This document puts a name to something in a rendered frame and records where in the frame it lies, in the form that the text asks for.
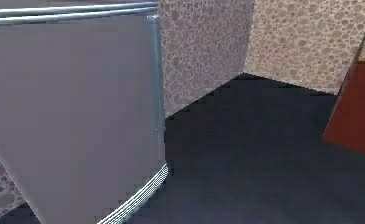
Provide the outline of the grey fridge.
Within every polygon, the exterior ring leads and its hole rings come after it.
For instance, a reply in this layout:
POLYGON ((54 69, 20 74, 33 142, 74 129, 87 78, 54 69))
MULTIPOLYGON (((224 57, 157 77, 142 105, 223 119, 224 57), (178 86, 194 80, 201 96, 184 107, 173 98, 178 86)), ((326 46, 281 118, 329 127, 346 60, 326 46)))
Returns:
POLYGON ((164 182, 158 11, 0 0, 5 224, 125 224, 164 182))

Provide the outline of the red-brown cupboard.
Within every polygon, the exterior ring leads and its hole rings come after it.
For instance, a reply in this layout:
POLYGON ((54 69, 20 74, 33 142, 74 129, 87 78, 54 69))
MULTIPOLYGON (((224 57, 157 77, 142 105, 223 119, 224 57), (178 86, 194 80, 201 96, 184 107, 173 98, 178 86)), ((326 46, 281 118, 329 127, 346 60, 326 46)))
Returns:
POLYGON ((365 155, 365 33, 338 91, 323 139, 365 155))

